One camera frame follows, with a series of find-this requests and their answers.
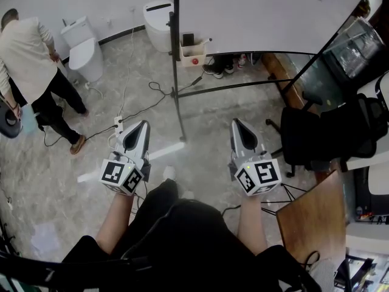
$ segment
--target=power strip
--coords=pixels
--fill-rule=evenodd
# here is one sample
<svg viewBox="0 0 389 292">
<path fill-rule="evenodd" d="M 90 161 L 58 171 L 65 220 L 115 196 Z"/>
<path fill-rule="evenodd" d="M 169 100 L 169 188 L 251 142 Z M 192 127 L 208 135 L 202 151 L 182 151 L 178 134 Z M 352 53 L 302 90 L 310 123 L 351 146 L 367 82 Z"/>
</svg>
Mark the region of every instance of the power strip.
<svg viewBox="0 0 389 292">
<path fill-rule="evenodd" d="M 116 138 L 119 138 L 120 134 L 123 133 L 123 118 L 121 116 L 115 117 L 115 136 Z"/>
</svg>

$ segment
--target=toilet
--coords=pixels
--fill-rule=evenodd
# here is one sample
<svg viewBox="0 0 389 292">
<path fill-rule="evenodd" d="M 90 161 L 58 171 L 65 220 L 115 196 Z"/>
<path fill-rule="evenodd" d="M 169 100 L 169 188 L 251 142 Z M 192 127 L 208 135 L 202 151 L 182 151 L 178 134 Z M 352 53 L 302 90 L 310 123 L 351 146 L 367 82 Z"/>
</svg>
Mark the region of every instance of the toilet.
<svg viewBox="0 0 389 292">
<path fill-rule="evenodd" d="M 79 72 L 88 82 L 97 81 L 103 75 L 103 54 L 88 17 L 66 26 L 61 35 L 71 49 L 69 68 Z"/>
<path fill-rule="evenodd" d="M 169 12 L 174 11 L 174 4 L 169 0 L 158 0 L 143 7 L 145 26 L 151 43 L 159 52 L 171 50 Z"/>
</svg>

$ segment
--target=baseboard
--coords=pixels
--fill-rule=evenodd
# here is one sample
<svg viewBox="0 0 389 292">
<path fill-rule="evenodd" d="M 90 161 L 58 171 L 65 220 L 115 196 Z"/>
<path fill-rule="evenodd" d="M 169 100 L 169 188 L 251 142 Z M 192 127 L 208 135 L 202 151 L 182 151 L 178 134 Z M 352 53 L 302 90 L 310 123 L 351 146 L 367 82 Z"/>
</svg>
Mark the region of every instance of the baseboard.
<svg viewBox="0 0 389 292">
<path fill-rule="evenodd" d="M 140 32 L 141 30 L 145 30 L 145 29 L 146 29 L 145 25 L 141 25 L 141 26 L 135 27 L 135 28 L 134 28 L 134 32 Z M 108 42 L 110 42 L 110 41 L 113 41 L 113 40 L 116 40 L 116 39 L 118 39 L 118 38 L 121 38 L 121 37 L 130 35 L 130 34 L 132 34 L 132 33 L 133 33 L 133 29 L 131 28 L 131 29 L 125 30 L 125 31 L 123 31 L 123 32 L 119 32 L 119 33 L 117 33 L 116 35 L 113 35 L 113 36 L 109 36 L 109 37 L 107 37 L 107 38 L 104 38 L 104 39 L 100 40 L 98 43 L 99 43 L 99 45 L 102 46 L 103 44 L 106 44 L 106 43 L 108 43 Z M 63 63 L 63 64 L 67 64 L 68 62 L 69 62 L 69 57 L 66 57 L 66 58 L 64 58 L 64 59 L 62 60 L 62 63 Z"/>
</svg>

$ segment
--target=wooden desk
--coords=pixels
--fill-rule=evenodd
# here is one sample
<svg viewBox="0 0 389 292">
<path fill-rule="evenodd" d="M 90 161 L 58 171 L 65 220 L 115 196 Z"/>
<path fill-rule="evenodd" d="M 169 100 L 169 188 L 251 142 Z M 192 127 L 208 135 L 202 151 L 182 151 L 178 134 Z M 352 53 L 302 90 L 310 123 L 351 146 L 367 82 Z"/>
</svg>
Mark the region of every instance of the wooden desk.
<svg viewBox="0 0 389 292">
<path fill-rule="evenodd" d="M 345 259 L 346 218 L 343 187 L 337 171 L 277 212 L 286 250 L 300 263 L 313 251 L 331 258 L 336 267 Z"/>
</svg>

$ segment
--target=toilet tank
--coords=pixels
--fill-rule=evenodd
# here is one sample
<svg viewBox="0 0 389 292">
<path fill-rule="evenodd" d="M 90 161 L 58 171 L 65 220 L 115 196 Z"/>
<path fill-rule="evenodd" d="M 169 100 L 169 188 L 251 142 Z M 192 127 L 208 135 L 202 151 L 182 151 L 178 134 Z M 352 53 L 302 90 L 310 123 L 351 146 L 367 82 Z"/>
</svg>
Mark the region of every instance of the toilet tank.
<svg viewBox="0 0 389 292">
<path fill-rule="evenodd" d="M 66 26 L 61 31 L 61 35 L 70 48 L 88 39 L 96 38 L 87 16 L 81 17 L 73 24 Z"/>
</svg>

